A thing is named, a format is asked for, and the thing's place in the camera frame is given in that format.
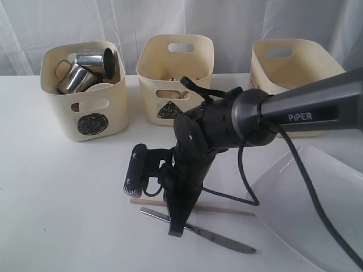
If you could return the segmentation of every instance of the stainless steel cup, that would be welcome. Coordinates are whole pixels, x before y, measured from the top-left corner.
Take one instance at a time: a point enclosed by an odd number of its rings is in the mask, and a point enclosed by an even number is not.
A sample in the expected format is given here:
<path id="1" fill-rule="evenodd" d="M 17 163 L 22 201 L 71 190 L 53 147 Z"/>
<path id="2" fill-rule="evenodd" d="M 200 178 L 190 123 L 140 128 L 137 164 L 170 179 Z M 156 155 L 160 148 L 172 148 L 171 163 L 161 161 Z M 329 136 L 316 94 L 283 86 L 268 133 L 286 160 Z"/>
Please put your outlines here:
<path id="1" fill-rule="evenodd" d="M 110 48 L 82 49 L 78 51 L 75 62 L 103 78 L 111 79 L 115 75 L 115 56 Z"/>
<path id="2" fill-rule="evenodd" d="M 58 79 L 57 70 L 62 62 L 67 62 L 71 67 L 62 79 Z M 57 91 L 60 94 L 74 94 L 84 92 L 94 84 L 100 83 L 100 78 L 77 63 L 62 59 L 54 68 L 54 76 L 58 80 Z"/>

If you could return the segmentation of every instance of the white backdrop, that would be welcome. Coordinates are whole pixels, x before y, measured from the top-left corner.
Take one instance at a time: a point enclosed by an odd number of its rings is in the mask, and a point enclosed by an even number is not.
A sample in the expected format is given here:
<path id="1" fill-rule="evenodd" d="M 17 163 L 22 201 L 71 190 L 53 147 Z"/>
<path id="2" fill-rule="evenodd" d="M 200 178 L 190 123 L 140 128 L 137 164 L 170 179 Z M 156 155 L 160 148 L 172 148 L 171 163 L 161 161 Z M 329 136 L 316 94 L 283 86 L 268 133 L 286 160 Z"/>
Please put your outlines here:
<path id="1" fill-rule="evenodd" d="M 249 72 L 261 39 L 323 45 L 346 69 L 363 66 L 362 0 L 0 0 L 0 75 L 39 74 L 58 45 L 108 40 L 134 74 L 147 40 L 163 33 L 212 38 L 215 73 Z"/>

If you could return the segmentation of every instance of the popsicle stick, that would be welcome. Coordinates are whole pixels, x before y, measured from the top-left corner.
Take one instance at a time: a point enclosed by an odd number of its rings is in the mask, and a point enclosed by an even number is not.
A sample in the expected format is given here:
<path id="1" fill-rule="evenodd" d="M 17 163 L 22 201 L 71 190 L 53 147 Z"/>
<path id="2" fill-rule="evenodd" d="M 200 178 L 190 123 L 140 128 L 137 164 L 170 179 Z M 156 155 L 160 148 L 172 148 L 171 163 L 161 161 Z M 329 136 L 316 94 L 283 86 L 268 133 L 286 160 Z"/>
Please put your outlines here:
<path id="1" fill-rule="evenodd" d="M 166 207 L 166 203 L 164 201 L 149 200 L 149 199 L 131 198 L 130 203 Z M 214 206 L 203 206 L 203 205 L 195 205 L 194 210 L 214 211 L 214 212 L 218 212 L 218 213 L 227 213 L 227 214 L 241 214 L 241 215 L 247 215 L 247 216 L 255 215 L 254 213 L 251 213 L 249 211 L 233 210 L 233 209 L 219 208 L 219 207 L 214 207 Z"/>

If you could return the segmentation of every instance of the white table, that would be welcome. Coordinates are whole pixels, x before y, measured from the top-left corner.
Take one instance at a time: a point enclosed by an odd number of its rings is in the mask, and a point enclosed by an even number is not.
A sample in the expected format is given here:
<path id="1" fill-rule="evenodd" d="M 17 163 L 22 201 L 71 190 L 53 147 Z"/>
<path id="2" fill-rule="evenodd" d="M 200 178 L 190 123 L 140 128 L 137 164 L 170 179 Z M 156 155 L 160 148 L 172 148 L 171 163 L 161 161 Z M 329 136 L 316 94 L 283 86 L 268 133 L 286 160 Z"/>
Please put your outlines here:
<path id="1" fill-rule="evenodd" d="M 146 120 L 138 80 L 128 75 L 129 126 L 86 142 L 67 139 L 40 88 L 38 76 L 0 77 L 0 271 L 318 271 L 253 216 L 193 212 L 190 222 L 252 245 L 246 255 L 168 225 L 129 203 L 123 182 L 134 145 L 169 148 L 171 127 Z M 213 86 L 247 88 L 248 74 L 214 75 Z M 363 172 L 359 131 L 329 131 L 295 139 L 314 145 Z M 253 183 L 288 150 L 284 140 L 247 148 L 244 167 Z M 245 195 L 237 150 L 218 155 L 205 186 Z M 200 203 L 248 210 L 203 193 Z M 166 212 L 165 208 L 155 208 Z"/>

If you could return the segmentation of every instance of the knife blade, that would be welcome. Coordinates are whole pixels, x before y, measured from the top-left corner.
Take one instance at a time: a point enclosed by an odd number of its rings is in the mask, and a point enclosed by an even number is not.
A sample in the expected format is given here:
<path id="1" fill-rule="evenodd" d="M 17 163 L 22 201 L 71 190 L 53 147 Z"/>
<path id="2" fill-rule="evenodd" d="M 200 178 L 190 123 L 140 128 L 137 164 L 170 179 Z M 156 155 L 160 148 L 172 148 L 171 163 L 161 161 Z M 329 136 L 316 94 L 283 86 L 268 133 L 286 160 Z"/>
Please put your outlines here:
<path id="1" fill-rule="evenodd" d="M 154 211 L 154 210 L 151 210 L 148 208 L 141 208 L 140 212 L 142 212 L 143 214 L 152 216 L 154 218 L 160 219 L 164 222 L 167 222 L 167 223 L 170 222 L 169 216 L 162 214 L 160 212 L 157 212 L 157 211 Z M 229 249 L 237 251 L 237 252 L 241 252 L 241 253 L 245 253 L 245 254 L 253 254 L 256 252 L 256 249 L 249 245 L 242 244 L 242 243 L 232 240 L 230 238 L 224 237 L 222 235 L 216 234 L 214 232 L 208 231 L 203 228 L 193 226 L 191 224 L 186 224 L 185 229 L 192 231 L 195 234 L 198 234 L 198 235 L 202 236 L 203 238 L 206 238 L 209 241 L 216 243 L 217 245 L 221 245 L 222 247 L 229 248 Z"/>

